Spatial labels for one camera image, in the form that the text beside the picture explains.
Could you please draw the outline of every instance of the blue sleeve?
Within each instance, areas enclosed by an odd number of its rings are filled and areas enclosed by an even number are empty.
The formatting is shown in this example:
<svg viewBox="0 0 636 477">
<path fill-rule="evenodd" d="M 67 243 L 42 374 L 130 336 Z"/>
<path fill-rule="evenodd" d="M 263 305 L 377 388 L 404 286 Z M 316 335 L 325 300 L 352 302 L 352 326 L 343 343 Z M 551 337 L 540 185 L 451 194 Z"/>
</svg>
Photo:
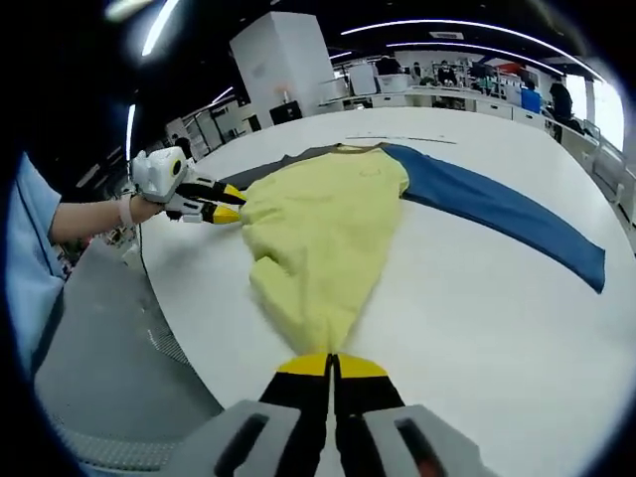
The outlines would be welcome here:
<svg viewBox="0 0 636 477">
<path fill-rule="evenodd" d="M 594 291 L 605 285 L 605 250 L 528 197 L 488 177 L 384 144 L 383 150 L 408 173 L 403 197 L 453 214 L 516 239 L 574 272 Z"/>
<path fill-rule="evenodd" d="M 60 204 L 60 194 L 49 186 L 26 154 L 22 158 L 16 182 L 19 184 L 24 201 L 35 213 L 34 220 L 38 222 L 41 231 L 47 235 Z"/>
</svg>

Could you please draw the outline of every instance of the round table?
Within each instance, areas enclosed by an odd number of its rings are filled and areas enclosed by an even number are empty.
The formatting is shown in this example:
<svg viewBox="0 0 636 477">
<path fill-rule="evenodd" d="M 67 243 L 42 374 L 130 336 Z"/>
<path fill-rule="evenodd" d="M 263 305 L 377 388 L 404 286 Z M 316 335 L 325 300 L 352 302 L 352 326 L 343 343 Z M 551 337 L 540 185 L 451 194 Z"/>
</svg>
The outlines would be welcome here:
<svg viewBox="0 0 636 477">
<path fill-rule="evenodd" d="M 198 164 L 224 178 L 345 142 L 403 144 L 486 175 L 606 250 L 596 294 L 564 266 L 488 228 L 402 201 L 389 261 L 343 351 L 371 359 L 407 404 L 474 440 L 500 475 L 578 475 L 635 385 L 636 260 L 610 205 L 545 132 L 472 112 L 380 108 L 313 116 L 235 140 Z M 250 290 L 240 225 L 143 226 L 153 289 L 223 406 L 259 398 L 294 355 Z"/>
</svg>

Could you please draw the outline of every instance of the white wall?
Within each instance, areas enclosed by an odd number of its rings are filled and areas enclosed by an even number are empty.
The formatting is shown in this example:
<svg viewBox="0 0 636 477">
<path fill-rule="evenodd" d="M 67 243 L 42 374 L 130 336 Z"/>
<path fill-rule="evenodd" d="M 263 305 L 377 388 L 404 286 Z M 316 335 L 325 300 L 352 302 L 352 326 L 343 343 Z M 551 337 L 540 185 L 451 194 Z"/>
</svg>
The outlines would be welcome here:
<svg viewBox="0 0 636 477">
<path fill-rule="evenodd" d="M 291 73 L 280 54 L 280 40 L 271 15 L 264 15 L 230 41 L 230 47 L 261 127 L 273 124 L 269 110 L 282 103 L 276 93 L 289 87 Z"/>
<path fill-rule="evenodd" d="M 168 139 L 170 140 L 170 142 L 172 142 L 173 134 L 177 134 L 180 137 L 185 137 L 190 139 L 188 130 L 186 129 L 186 126 L 183 123 L 183 119 L 181 119 L 180 117 L 173 119 L 168 124 L 166 124 L 166 135 L 168 136 Z"/>
<path fill-rule="evenodd" d="M 526 70 L 528 70 L 530 73 L 534 73 L 535 75 L 537 75 L 537 78 L 539 79 L 538 84 L 536 84 L 537 86 L 536 92 L 538 92 L 541 95 L 541 98 L 551 101 L 553 96 L 550 94 L 550 88 L 555 82 L 555 79 L 553 78 L 553 76 L 530 66 L 526 66 Z"/>
<path fill-rule="evenodd" d="M 285 89 L 303 115 L 317 112 L 319 82 L 333 70 L 316 17 L 270 12 L 230 41 L 254 111 L 262 127 L 272 125 L 269 111 L 283 103 Z"/>
<path fill-rule="evenodd" d="M 318 114 L 318 83 L 334 77 L 318 20 L 313 15 L 286 12 L 274 12 L 273 20 L 292 77 L 291 97 L 304 116 Z"/>
</svg>

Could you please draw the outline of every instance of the gray floor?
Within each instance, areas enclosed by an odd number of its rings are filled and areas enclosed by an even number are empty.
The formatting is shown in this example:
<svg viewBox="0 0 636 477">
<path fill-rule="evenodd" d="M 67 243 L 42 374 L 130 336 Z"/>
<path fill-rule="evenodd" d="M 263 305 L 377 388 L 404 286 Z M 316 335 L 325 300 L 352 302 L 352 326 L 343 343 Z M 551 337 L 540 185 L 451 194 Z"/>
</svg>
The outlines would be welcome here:
<svg viewBox="0 0 636 477">
<path fill-rule="evenodd" d="M 146 277 L 94 240 L 65 287 L 66 312 L 36 377 L 49 414 L 122 441 L 183 438 L 222 409 L 192 368 L 158 352 L 163 317 Z"/>
</svg>

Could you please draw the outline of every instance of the human arm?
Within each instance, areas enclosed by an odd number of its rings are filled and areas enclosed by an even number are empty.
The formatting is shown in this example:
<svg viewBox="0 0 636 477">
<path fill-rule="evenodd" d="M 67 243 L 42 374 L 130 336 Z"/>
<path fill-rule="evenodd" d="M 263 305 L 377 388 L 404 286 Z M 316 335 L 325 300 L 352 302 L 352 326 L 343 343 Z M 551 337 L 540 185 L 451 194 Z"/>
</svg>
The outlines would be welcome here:
<svg viewBox="0 0 636 477">
<path fill-rule="evenodd" d="M 162 205 L 148 202 L 140 196 L 130 199 L 130 216 L 135 224 L 147 221 L 162 210 Z M 49 239 L 53 243 L 84 239 L 108 232 L 121 225 L 118 201 L 91 204 L 61 203 L 53 216 L 49 228 Z"/>
</svg>

